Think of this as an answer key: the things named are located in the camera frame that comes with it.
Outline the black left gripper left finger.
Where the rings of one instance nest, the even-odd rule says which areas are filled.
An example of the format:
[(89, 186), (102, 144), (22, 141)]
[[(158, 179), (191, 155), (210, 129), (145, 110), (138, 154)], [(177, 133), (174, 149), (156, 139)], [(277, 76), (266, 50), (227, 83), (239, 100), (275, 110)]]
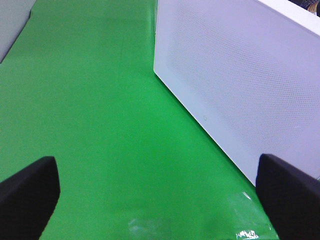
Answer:
[(38, 240), (60, 198), (57, 162), (44, 156), (0, 183), (0, 238)]

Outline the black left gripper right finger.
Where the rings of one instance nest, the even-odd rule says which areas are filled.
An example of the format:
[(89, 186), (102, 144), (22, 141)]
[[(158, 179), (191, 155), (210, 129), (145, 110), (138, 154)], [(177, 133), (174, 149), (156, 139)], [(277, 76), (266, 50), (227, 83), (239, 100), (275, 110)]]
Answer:
[(320, 182), (281, 158), (263, 153), (256, 194), (281, 240), (320, 238)]

